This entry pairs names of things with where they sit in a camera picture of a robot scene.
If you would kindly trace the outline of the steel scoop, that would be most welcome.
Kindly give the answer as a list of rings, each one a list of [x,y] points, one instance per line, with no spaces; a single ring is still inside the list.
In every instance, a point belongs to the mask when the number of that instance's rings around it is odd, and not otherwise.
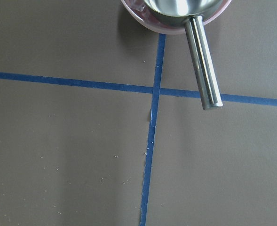
[[[145,0],[163,24],[184,27],[204,110],[222,107],[222,99],[206,39],[203,20],[222,4],[221,0]]]

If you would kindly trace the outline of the pink bowl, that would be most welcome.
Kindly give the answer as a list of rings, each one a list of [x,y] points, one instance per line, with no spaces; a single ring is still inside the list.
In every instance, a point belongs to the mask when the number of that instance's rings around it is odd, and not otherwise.
[[[207,19],[203,19],[203,25],[215,20],[229,6],[232,0],[223,0],[218,9]],[[153,16],[143,0],[121,0],[121,3],[129,14],[141,25],[154,32],[166,35],[185,34],[185,29],[181,27],[171,27],[160,22]]]

